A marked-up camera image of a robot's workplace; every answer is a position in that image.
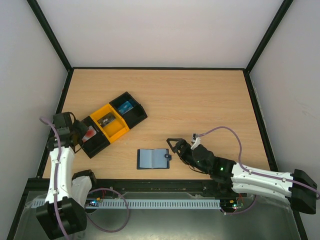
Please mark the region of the navy blue card holder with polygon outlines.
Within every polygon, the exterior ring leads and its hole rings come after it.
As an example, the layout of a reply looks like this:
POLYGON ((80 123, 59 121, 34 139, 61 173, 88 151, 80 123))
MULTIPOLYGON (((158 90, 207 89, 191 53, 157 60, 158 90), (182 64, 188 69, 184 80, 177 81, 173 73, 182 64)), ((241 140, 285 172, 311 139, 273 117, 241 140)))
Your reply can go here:
POLYGON ((172 156, 167 148, 138 149, 137 170, 169 169, 172 156))

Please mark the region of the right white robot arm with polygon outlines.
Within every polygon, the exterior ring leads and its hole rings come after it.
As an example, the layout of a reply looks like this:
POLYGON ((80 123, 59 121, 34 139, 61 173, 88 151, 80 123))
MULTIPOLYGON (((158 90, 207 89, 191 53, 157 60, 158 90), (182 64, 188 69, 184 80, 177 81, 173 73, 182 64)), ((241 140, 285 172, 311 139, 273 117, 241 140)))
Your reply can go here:
POLYGON ((192 143, 183 138, 168 138, 166 142, 184 164, 217 182, 218 191, 224 196, 233 192, 258 195, 284 202, 300 213, 316 213, 318 186, 303 170, 291 173, 252 168, 214 155, 199 138, 192 143))

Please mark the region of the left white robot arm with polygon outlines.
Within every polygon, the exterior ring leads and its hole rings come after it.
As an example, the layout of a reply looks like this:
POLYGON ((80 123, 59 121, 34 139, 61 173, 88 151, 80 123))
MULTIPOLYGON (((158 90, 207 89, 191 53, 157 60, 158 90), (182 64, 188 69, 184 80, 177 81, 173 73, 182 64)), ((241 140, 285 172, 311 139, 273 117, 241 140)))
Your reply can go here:
POLYGON ((72 112, 55 114, 51 120, 41 117, 40 121, 50 126, 54 135, 46 144, 51 162, 49 187, 36 218, 49 239, 69 239, 87 227, 85 203, 96 183, 91 170, 72 173, 76 147, 83 145, 89 128, 72 112))

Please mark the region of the white red card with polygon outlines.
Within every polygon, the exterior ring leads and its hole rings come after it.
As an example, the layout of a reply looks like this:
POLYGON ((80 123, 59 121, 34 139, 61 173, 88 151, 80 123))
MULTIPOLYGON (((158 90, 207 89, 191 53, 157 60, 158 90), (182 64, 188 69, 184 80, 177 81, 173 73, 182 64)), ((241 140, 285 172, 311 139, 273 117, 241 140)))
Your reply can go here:
POLYGON ((89 126, 88 131, 86 132, 86 134, 82 138, 82 142, 85 143, 86 141, 93 138, 96 134, 97 134, 97 131, 95 130, 95 128, 92 125, 89 126))

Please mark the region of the black vip card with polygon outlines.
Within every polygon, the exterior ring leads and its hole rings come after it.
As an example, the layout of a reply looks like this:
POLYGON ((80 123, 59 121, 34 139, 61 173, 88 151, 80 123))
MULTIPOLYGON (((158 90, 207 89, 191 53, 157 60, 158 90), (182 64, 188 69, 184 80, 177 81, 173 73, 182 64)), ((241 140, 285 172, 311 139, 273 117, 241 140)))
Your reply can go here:
POLYGON ((116 119, 116 117, 113 115, 112 112, 107 113, 105 116, 103 116, 102 118, 100 118, 97 122, 98 124, 104 128, 106 127, 108 124, 110 124, 111 122, 113 122, 116 119))

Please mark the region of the blue card in bin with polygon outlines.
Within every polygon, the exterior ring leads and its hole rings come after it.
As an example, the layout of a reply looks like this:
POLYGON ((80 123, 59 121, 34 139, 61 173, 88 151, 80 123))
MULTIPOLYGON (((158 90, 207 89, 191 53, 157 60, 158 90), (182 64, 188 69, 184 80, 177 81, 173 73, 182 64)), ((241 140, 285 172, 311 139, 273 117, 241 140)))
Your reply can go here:
POLYGON ((130 110, 132 110, 134 108, 134 105, 129 101, 125 101, 124 103, 122 103, 118 108, 118 112, 121 115, 124 115, 125 113, 129 112, 130 110))

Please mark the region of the black bin left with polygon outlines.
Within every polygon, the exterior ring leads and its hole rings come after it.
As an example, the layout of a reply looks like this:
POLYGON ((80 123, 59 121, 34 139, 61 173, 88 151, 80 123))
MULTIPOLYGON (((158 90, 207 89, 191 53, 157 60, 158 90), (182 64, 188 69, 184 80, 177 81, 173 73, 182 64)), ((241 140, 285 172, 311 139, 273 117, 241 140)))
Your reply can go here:
POLYGON ((89 126, 93 126, 96 130, 96 135, 82 144, 83 151, 91 159, 111 143, 90 116, 84 118, 82 122, 88 127, 88 129, 89 126))

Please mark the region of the black bin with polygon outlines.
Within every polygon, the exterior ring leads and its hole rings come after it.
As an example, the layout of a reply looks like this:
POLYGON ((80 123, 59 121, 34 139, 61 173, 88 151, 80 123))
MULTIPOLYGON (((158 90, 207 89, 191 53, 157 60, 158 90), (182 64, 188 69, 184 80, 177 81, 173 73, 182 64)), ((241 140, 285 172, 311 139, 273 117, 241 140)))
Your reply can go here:
POLYGON ((136 125, 145 120, 148 115, 144 110, 143 106, 136 101, 131 94, 127 91, 116 97, 109 102, 110 105, 116 110, 116 112, 124 119, 129 129, 134 128, 136 125), (134 107, 124 115, 121 115, 118 111, 118 107, 126 101, 130 101, 134 107))
POLYGON ((96 130, 96 135, 82 144, 83 151, 91 159, 111 143, 90 116, 84 118, 82 122, 88 127, 88 129, 89 126, 93 126, 96 130))

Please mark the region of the black bin right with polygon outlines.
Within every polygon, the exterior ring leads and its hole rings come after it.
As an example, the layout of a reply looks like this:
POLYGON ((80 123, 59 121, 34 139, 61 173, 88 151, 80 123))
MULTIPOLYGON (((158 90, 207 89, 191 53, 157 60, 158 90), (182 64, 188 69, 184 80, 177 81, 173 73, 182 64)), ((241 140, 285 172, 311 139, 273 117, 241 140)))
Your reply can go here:
POLYGON ((136 101, 131 94, 127 91, 116 97, 109 102, 110 105, 116 110, 116 112, 124 119, 129 129, 134 128, 136 125, 145 120, 148 115, 144 110, 143 106, 136 101), (130 101, 134 107, 124 115, 121 115, 118 111, 118 107, 126 101, 130 101))

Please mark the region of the yellow bin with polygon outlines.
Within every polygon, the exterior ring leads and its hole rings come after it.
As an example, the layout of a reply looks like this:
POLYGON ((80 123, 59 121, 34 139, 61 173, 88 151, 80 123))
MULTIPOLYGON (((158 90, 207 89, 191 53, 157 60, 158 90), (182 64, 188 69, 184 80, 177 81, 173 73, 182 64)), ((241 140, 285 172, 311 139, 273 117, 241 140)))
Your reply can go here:
POLYGON ((109 103, 89 116, 111 144, 130 130, 124 118, 109 103))

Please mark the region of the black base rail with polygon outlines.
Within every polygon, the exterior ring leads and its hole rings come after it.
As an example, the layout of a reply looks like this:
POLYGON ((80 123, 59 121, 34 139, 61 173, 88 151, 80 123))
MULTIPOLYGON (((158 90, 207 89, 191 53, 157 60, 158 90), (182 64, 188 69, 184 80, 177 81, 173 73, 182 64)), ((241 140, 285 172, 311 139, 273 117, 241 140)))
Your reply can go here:
POLYGON ((213 180, 98 179, 93 189, 99 188, 113 189, 121 194, 125 192, 184 192, 203 197, 226 197, 213 180))

